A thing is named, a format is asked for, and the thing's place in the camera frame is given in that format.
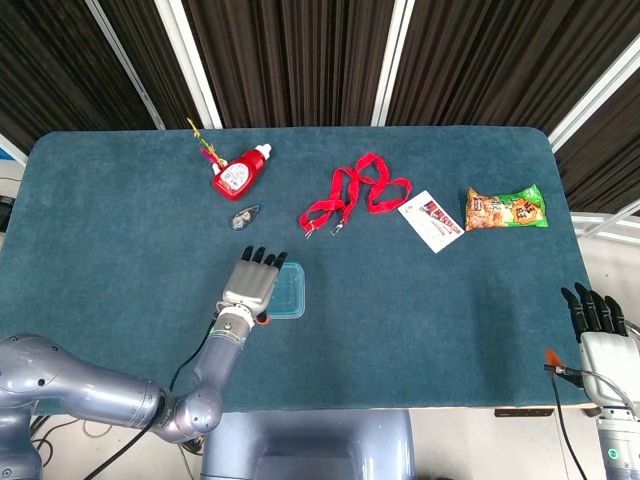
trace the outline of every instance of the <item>ketchup bottle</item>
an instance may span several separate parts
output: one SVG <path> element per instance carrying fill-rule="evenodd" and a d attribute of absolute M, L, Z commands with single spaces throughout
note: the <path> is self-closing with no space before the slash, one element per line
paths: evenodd
<path fill-rule="evenodd" d="M 220 195 L 235 202 L 246 194 L 264 169 L 271 152 L 268 143 L 244 152 L 241 157 L 229 163 L 211 182 Z"/>

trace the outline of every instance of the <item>black curtain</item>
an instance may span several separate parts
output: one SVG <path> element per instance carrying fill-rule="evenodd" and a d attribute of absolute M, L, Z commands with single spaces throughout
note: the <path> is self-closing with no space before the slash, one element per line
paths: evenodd
<path fill-rule="evenodd" d="M 100 0 L 167 128 L 189 128 L 200 117 L 153 0 Z"/>
<path fill-rule="evenodd" d="M 52 130 L 155 128 L 84 1 L 0 8 L 0 131 L 17 147 Z"/>
<path fill-rule="evenodd" d="M 640 71 L 556 153 L 571 210 L 615 213 L 640 199 Z"/>
<path fill-rule="evenodd" d="M 387 124 L 549 134 L 639 32 L 637 0 L 417 0 Z"/>
<path fill-rule="evenodd" d="M 225 127 L 367 125 L 393 0 L 185 0 Z"/>

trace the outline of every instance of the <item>table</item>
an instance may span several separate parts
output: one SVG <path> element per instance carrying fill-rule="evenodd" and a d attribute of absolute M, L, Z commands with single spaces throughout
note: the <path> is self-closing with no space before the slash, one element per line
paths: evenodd
<path fill-rule="evenodd" d="M 34 332 L 99 365 L 167 385 L 198 345 L 249 244 L 306 272 L 306 313 L 255 328 L 227 411 L 553 402 L 553 347 L 579 365 L 560 287 L 588 284 L 547 138 L 517 127 L 340 127 L 203 132 L 233 159 L 265 142 L 266 171 L 230 203 L 188 130 L 57 132 L 35 145 L 0 255 L 0 336 Z M 399 214 L 305 239 L 297 217 L 333 170 L 366 152 L 463 224 L 466 189 L 536 183 L 549 228 L 474 230 L 432 253 Z M 261 203 L 234 232 L 229 217 Z M 177 392 L 191 384 L 186 374 Z M 583 394 L 561 390 L 565 402 Z M 57 413 L 55 403 L 43 413 Z"/>

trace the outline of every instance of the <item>bottle cap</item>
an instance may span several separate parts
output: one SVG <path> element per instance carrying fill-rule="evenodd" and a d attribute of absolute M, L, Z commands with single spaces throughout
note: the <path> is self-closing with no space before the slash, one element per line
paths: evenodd
<path fill-rule="evenodd" d="M 269 153 L 271 153 L 271 145 L 269 145 L 268 143 L 265 143 L 264 145 L 258 145 L 255 149 L 262 154 L 265 160 L 269 158 Z"/>

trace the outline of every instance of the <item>snack bag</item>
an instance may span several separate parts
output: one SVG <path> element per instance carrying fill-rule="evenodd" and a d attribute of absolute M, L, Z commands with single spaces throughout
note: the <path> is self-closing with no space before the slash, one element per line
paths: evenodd
<path fill-rule="evenodd" d="M 479 195 L 469 188 L 465 230 L 492 227 L 548 227 L 544 199 L 536 185 L 511 195 Z"/>

